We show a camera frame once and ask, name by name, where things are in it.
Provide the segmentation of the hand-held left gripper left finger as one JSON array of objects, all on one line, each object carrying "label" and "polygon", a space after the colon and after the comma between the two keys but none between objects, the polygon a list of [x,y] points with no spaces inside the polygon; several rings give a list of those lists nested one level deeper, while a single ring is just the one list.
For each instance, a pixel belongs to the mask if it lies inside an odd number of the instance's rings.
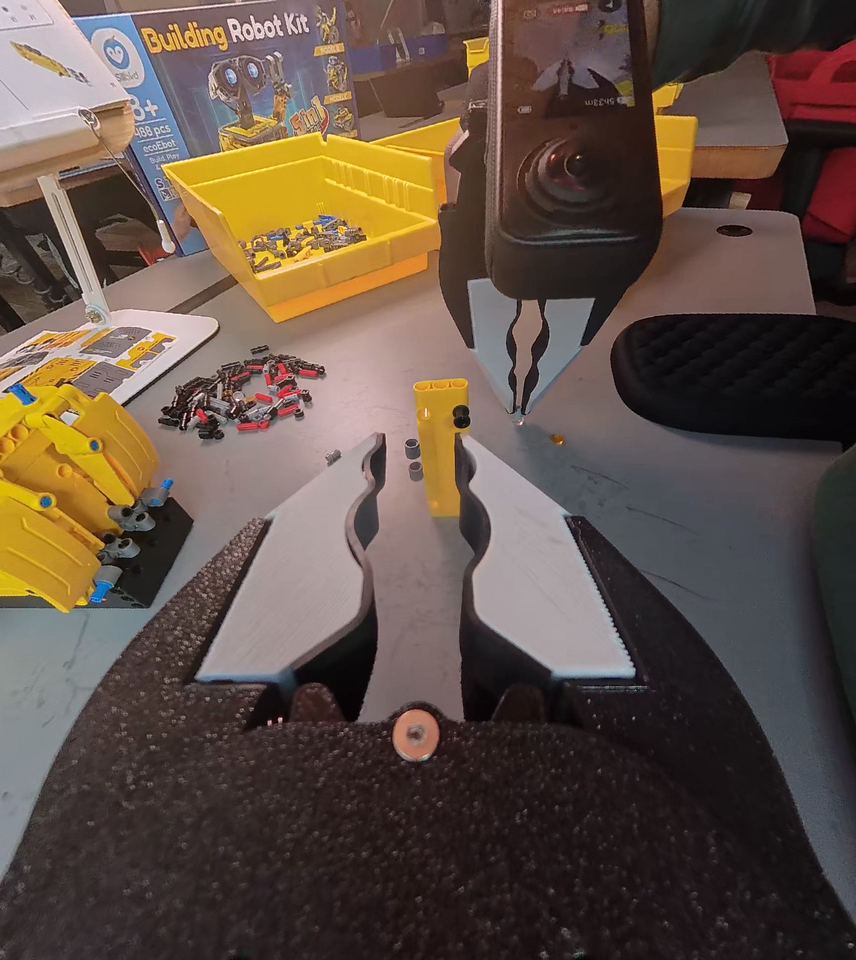
[{"label": "hand-held left gripper left finger", "polygon": [[242,564],[195,680],[269,685],[284,710],[324,685],[358,720],[377,651],[373,573],[386,436],[373,433],[266,517]]}]

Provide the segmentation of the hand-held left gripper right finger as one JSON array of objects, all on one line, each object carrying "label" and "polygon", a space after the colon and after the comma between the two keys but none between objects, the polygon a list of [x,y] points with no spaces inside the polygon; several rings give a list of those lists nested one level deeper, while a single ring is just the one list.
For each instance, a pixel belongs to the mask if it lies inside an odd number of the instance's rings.
[{"label": "hand-held left gripper right finger", "polygon": [[469,434],[458,435],[459,530],[472,550],[459,625],[464,718],[533,688],[630,689],[637,666],[571,515]]}]

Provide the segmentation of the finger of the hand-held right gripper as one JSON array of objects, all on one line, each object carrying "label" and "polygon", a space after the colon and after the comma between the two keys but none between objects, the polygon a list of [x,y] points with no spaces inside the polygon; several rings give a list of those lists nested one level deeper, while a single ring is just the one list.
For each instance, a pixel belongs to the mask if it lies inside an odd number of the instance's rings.
[{"label": "finger of the hand-held right gripper", "polygon": [[594,298],[522,301],[518,413],[528,415],[576,358],[590,326]]},{"label": "finger of the hand-held right gripper", "polygon": [[469,310],[475,354],[496,397],[509,414],[517,402],[517,342],[514,328],[522,302],[500,293],[488,278],[469,281]]}]

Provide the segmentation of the yellow lego panel piece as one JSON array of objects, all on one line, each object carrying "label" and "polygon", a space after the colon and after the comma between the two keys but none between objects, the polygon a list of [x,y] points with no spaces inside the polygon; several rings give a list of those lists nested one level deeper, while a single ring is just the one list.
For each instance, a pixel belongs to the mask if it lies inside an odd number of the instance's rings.
[{"label": "yellow lego panel piece", "polygon": [[442,378],[413,386],[421,465],[430,513],[435,518],[456,518],[460,494],[456,482],[455,436],[465,431],[453,427],[453,408],[469,407],[468,381]]}]

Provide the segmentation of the pile of small lego connectors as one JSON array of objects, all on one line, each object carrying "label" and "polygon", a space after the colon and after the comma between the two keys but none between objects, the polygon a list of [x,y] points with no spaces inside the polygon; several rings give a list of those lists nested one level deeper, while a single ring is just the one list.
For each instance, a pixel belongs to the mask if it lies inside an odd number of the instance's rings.
[{"label": "pile of small lego connectors", "polygon": [[207,444],[231,430],[260,435],[277,424],[301,422],[314,405],[314,383],[326,376],[323,364],[255,346],[241,359],[176,386],[157,423]]}]

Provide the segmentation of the yellow bin with lego parts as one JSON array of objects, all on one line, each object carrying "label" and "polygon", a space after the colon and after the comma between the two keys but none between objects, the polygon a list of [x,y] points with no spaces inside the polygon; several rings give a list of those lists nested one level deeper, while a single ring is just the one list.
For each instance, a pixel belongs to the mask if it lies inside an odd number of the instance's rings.
[{"label": "yellow bin with lego parts", "polygon": [[[167,164],[219,263],[276,322],[426,270],[440,246],[426,155],[319,133]],[[242,241],[331,214],[362,243],[255,273]]]}]

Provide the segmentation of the heap of blue grey lego parts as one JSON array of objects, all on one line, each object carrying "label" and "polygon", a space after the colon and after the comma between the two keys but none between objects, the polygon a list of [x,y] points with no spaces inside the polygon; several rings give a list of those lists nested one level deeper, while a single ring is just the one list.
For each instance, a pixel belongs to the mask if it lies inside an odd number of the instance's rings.
[{"label": "heap of blue grey lego parts", "polygon": [[238,247],[253,274],[259,276],[366,241],[367,234],[361,226],[322,213],[312,221],[277,227],[242,239]]}]

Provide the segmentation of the yellow lego vehicle model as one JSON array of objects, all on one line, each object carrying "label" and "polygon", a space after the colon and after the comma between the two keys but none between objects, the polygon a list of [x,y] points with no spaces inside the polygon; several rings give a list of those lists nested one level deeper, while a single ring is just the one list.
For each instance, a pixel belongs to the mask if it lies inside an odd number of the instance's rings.
[{"label": "yellow lego vehicle model", "polygon": [[157,451],[107,393],[0,398],[0,606],[63,614],[152,605],[194,528],[153,483]]}]

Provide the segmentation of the lego instruction sheet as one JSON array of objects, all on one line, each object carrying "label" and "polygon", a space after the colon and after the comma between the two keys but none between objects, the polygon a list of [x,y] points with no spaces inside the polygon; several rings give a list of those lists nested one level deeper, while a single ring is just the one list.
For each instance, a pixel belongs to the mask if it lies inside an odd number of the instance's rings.
[{"label": "lego instruction sheet", "polygon": [[110,394],[176,343],[140,326],[43,331],[0,358],[0,395],[15,384],[31,392],[72,384],[90,398]]}]

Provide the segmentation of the black mesh cushion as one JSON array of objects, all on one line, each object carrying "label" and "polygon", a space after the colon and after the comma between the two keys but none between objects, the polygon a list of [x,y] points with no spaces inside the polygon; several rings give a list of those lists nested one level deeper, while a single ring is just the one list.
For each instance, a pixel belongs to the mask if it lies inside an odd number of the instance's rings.
[{"label": "black mesh cushion", "polygon": [[615,388],[657,425],[856,443],[856,322],[797,314],[642,318],[615,339]]}]

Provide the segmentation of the instruction sheet on white stand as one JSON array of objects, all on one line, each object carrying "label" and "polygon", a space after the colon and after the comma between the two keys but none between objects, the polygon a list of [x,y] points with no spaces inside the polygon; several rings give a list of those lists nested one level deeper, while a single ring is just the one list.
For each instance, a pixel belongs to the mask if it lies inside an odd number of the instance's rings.
[{"label": "instruction sheet on white stand", "polygon": [[124,113],[118,107],[101,112],[82,110],[79,113],[94,135],[96,147],[74,150],[56,158],[48,167],[36,161],[0,172],[0,208],[23,203],[26,200],[26,191],[33,186],[38,188],[47,203],[57,234],[65,244],[67,257],[74,268],[85,304],[86,320],[78,329],[141,327],[163,331],[177,338],[177,343],[172,348],[148,366],[141,368],[112,392],[113,398],[121,403],[133,399],[218,332],[218,321],[214,318],[143,309],[111,309],[98,279],[83,230],[72,208],[70,196],[66,188],[61,186],[60,176],[65,171],[100,160],[120,158],[135,132],[135,118],[130,101],[129,105],[130,113]]}]

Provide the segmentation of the red and black object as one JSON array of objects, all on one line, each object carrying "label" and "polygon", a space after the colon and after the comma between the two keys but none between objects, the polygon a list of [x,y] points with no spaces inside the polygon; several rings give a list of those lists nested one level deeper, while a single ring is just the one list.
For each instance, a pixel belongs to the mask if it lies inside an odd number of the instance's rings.
[{"label": "red and black object", "polygon": [[[856,124],[856,40],[830,51],[768,57],[784,121]],[[856,235],[856,148],[832,150],[802,223],[807,238],[845,243]]]}]

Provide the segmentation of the dark blue printed box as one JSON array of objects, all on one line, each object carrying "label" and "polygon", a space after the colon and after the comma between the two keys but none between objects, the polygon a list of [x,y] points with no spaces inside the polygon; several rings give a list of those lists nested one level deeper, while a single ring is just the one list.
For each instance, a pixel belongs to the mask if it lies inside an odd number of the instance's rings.
[{"label": "dark blue printed box", "polygon": [[167,175],[174,162],[307,134],[356,138],[341,2],[245,2],[75,18],[133,106],[126,153],[178,252],[206,242]]}]

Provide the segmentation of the white instruction booklet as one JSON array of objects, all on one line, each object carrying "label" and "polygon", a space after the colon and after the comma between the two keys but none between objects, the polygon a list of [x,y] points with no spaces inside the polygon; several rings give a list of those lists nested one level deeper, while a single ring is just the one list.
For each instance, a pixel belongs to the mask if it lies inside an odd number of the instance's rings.
[{"label": "white instruction booklet", "polygon": [[60,2],[0,1],[0,172],[97,146],[81,111],[127,93]]}]

